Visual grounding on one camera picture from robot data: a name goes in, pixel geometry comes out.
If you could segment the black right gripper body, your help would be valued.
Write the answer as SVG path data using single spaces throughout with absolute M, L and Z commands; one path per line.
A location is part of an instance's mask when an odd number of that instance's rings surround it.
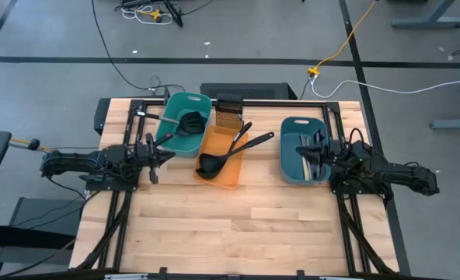
M 323 140 L 322 163 L 324 170 L 323 178 L 335 176 L 346 176 L 353 165 L 348 163 L 350 160 L 350 145 L 347 142 L 333 141 L 333 144 L 327 142 L 327 137 Z

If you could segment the large black ladle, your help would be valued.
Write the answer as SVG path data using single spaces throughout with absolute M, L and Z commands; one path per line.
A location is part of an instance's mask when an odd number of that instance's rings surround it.
M 256 137 L 248 141 L 247 143 L 240 146 L 239 148 L 232 150 L 231 152 L 227 152 L 226 154 L 222 156 L 215 156 L 215 155 L 203 153 L 199 157 L 200 166 L 196 169 L 196 174 L 203 179 L 207 179 L 207 180 L 213 179 L 221 172 L 225 163 L 231 156 L 245 149 L 249 149 L 249 148 L 252 148 L 253 146 L 259 145 L 271 139 L 272 137 L 274 137 L 274 133 L 267 132 L 259 137 Z

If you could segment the black control box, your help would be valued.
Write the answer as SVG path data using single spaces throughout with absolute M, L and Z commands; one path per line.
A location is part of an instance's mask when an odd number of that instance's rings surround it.
M 98 135 L 103 134 L 103 128 L 106 123 L 106 116 L 110 106 L 110 98 L 101 98 L 97 103 L 96 111 L 93 118 L 93 129 Z

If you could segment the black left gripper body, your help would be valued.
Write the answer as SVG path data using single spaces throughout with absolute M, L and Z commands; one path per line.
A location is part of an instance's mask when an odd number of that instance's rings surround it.
M 133 180 L 139 181 L 140 172 L 144 167 L 148 167 L 149 180 L 153 184 L 159 182 L 159 178 L 156 174 L 155 169 L 159 163 L 159 150 L 155 145 L 155 140 L 151 133 L 145 135 L 145 143 L 138 142 L 134 148 L 134 159 L 133 159 Z

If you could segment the black aluminium frame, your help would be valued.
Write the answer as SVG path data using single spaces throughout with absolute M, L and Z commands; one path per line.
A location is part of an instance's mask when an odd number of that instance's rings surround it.
M 281 179 L 280 128 L 286 117 L 322 119 L 313 102 L 247 102 L 249 139 L 273 131 L 275 137 L 243 152 L 238 186 L 203 184 L 193 176 L 197 159 L 173 158 L 148 169 L 133 193 L 120 260 L 122 272 L 292 275 L 348 275 L 337 203 L 327 184 L 313 187 Z M 70 267 L 85 260 L 105 229 L 112 193 L 87 203 Z M 385 206 L 378 196 L 357 196 L 366 238 L 391 269 L 398 265 Z

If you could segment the black spatula red-marked handle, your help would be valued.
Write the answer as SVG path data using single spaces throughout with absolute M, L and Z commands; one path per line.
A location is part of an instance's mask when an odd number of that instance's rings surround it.
M 156 141 L 165 149 L 195 149 L 201 142 L 204 126 L 191 127 L 181 124 L 161 124 L 157 130 Z

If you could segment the orange translucent plastic bin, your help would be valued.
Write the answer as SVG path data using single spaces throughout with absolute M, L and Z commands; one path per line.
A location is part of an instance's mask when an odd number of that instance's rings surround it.
M 204 141 L 200 147 L 199 156 L 203 153 L 222 156 L 228 153 L 229 147 L 234 141 L 239 131 L 231 128 L 224 128 L 215 125 L 209 125 L 204 136 Z M 199 159 L 196 159 L 193 178 L 203 184 L 209 184 L 215 187 L 226 189 L 235 189 L 239 184 L 239 176 L 242 168 L 244 152 L 240 152 L 230 157 L 221 172 L 213 179 L 204 179 L 200 177 L 196 170 L 200 167 Z

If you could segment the small black ladle steel-banded handle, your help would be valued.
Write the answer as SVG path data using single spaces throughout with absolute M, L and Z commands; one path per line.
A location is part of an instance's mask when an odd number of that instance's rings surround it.
M 237 135 L 233 138 L 233 141 L 228 149 L 228 153 L 235 148 L 238 140 L 251 128 L 251 126 L 251 122 L 242 126 Z M 226 164 L 226 159 L 219 159 L 219 156 L 203 153 L 199 156 L 199 164 L 200 167 L 196 169 L 196 173 L 203 179 L 209 180 L 215 178 L 221 172 L 223 166 Z

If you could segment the dark grey cart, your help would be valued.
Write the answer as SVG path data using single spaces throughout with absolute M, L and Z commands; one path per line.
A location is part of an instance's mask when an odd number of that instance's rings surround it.
M 0 226 L 34 227 L 52 233 L 78 232 L 82 199 L 19 198 L 11 210 L 0 216 Z M 0 247 L 0 275 L 34 264 L 53 254 L 53 249 Z

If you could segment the grey desk foot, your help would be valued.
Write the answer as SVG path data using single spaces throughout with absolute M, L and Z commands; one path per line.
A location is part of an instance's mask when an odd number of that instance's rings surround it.
M 424 17 L 393 19 L 391 27 L 402 29 L 460 28 L 460 17 L 444 16 L 455 0 L 441 0 L 433 12 Z
M 460 119 L 434 120 L 430 122 L 431 129 L 460 129 Z

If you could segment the knife with cream handle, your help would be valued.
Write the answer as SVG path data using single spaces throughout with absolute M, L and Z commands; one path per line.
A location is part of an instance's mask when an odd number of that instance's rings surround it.
M 300 140 L 301 140 L 302 147 L 305 147 L 308 144 L 308 140 L 306 136 L 300 135 Z M 305 180 L 308 181 L 311 178 L 311 169 L 309 167 L 309 161 L 305 157 L 302 157 L 302 164 L 303 164 Z

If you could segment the green plastic bin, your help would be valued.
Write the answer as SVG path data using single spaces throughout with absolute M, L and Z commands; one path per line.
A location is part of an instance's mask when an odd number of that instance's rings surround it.
M 204 140 L 204 136 L 207 130 L 207 125 L 209 122 L 209 117 L 211 115 L 211 108 L 212 108 L 211 100 L 205 95 L 196 94 L 196 93 L 187 93 L 187 92 L 179 92 L 179 93 L 173 94 L 169 98 L 162 116 L 172 118 L 178 121 L 184 114 L 197 111 L 200 113 L 202 117 L 207 118 L 206 128 L 202 135 L 200 144 L 195 149 L 189 149 L 189 150 L 165 149 L 162 145 L 161 147 L 164 150 L 174 152 L 178 157 L 195 158 L 197 154 L 199 153 L 200 147 Z M 159 126 L 161 124 L 171 125 L 173 123 L 170 123 L 168 121 L 160 121 Z

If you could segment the black power strip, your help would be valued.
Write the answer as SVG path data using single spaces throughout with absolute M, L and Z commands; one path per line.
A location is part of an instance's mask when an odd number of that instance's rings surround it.
M 175 21 L 178 27 L 183 27 L 183 21 L 181 13 L 176 9 L 174 4 L 170 2 L 170 0 L 163 0 L 165 7 L 168 9 L 172 19 Z

